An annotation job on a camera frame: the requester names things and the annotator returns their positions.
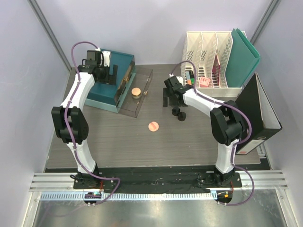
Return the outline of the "teal drawer organizer box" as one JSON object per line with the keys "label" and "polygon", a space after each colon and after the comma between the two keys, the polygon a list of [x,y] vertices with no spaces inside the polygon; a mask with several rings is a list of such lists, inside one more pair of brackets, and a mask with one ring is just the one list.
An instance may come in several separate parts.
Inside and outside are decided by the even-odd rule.
{"label": "teal drawer organizer box", "polygon": [[134,55],[111,51],[107,75],[90,90],[85,105],[118,113],[135,77]]}

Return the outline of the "clear smoky drawer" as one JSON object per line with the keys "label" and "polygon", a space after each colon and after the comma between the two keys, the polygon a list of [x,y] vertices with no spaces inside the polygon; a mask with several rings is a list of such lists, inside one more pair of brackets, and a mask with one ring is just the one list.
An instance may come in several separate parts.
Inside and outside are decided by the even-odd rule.
{"label": "clear smoky drawer", "polygon": [[116,106],[118,105],[120,96],[124,92],[124,88],[129,81],[129,77],[135,66],[134,55],[131,54],[118,54],[117,61],[114,65],[117,65],[117,76],[116,76],[116,94],[114,100]]}
{"label": "clear smoky drawer", "polygon": [[122,104],[118,108],[118,113],[136,118],[147,95],[153,77],[153,70],[141,66],[135,66],[130,86]]}

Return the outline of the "black round cap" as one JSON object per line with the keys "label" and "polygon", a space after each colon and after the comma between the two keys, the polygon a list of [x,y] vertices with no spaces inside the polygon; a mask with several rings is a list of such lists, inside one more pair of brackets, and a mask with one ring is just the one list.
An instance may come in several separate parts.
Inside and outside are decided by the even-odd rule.
{"label": "black round cap", "polygon": [[180,108],[178,106],[175,106],[172,108],[172,115],[173,116],[178,116],[178,114],[180,113]]}
{"label": "black round cap", "polygon": [[178,120],[181,122],[183,122],[186,119],[186,117],[187,117],[187,115],[185,112],[179,112],[178,116],[177,116]]}

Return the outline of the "gold lid cream jar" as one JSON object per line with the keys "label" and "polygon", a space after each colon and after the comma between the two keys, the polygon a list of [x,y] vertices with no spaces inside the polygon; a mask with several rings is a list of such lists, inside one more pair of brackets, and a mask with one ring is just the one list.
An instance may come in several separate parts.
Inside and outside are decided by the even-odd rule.
{"label": "gold lid cream jar", "polygon": [[131,90],[131,94],[132,94],[132,98],[133,98],[133,99],[139,99],[139,98],[141,97],[142,91],[141,91],[140,88],[134,87],[134,88]]}

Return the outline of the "round pink compact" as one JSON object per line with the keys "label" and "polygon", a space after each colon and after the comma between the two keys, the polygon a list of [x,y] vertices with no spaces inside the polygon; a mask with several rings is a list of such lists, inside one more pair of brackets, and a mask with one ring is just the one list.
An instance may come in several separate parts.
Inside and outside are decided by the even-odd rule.
{"label": "round pink compact", "polygon": [[153,122],[150,122],[148,124],[148,129],[151,131],[151,132],[156,132],[158,129],[159,129],[159,124],[155,121]]}

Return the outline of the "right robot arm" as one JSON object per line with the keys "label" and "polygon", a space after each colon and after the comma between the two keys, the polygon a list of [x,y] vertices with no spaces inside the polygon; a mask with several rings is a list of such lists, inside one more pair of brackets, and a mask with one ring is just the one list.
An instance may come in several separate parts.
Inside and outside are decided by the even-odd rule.
{"label": "right robot arm", "polygon": [[182,85],[176,76],[164,81],[166,95],[180,105],[191,106],[210,118],[212,135],[218,142],[217,161],[214,167],[214,183],[224,187],[235,174],[234,157],[242,134],[251,129],[247,116],[232,100],[223,102],[207,96],[193,86]]}

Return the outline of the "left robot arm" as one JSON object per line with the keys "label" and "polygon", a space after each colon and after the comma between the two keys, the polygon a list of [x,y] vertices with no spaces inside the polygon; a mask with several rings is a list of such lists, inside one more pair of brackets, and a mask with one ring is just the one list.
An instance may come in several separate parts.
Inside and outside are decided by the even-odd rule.
{"label": "left robot arm", "polygon": [[85,64],[76,68],[73,85],[60,106],[52,108],[51,114],[55,133],[65,143],[76,160],[78,176],[91,189],[100,185],[101,180],[120,181],[118,177],[101,177],[96,161],[89,150],[87,137],[89,126],[82,112],[91,88],[109,75],[110,51],[99,48],[88,51]]}

